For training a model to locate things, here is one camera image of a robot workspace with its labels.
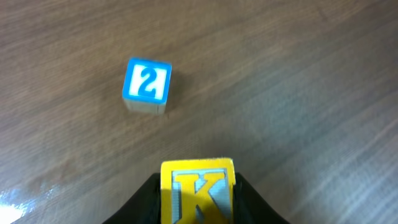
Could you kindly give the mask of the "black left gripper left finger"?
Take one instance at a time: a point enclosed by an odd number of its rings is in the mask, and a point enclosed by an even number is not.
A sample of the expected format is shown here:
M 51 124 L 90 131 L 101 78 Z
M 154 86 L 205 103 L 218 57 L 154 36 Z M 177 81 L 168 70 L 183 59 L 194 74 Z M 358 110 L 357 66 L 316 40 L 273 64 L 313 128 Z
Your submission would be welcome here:
M 161 224 L 160 174 L 152 174 L 103 224 Z

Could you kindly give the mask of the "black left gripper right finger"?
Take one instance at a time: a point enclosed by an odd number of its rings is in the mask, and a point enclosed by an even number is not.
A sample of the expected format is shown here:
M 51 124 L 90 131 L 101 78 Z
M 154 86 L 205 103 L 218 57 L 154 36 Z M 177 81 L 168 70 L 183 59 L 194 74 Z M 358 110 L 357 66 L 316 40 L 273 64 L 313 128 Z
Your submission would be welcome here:
M 289 224 L 240 174 L 233 187 L 234 224 Z

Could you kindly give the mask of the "yellow K block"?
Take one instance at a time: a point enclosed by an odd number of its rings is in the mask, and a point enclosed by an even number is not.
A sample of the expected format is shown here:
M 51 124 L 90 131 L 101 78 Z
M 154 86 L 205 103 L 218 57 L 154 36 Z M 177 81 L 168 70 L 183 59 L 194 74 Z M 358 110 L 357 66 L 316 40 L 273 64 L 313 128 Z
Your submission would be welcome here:
M 162 224 L 233 223 L 231 158 L 165 161 L 160 169 Z

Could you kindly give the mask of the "blue number 2 block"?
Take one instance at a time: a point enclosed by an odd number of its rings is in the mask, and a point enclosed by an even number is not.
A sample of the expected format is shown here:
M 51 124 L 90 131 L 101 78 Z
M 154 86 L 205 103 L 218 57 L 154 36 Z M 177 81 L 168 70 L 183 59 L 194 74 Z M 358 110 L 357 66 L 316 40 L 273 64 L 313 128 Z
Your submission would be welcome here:
M 145 58 L 130 58 L 122 98 L 129 111 L 164 114 L 169 95 L 172 65 Z

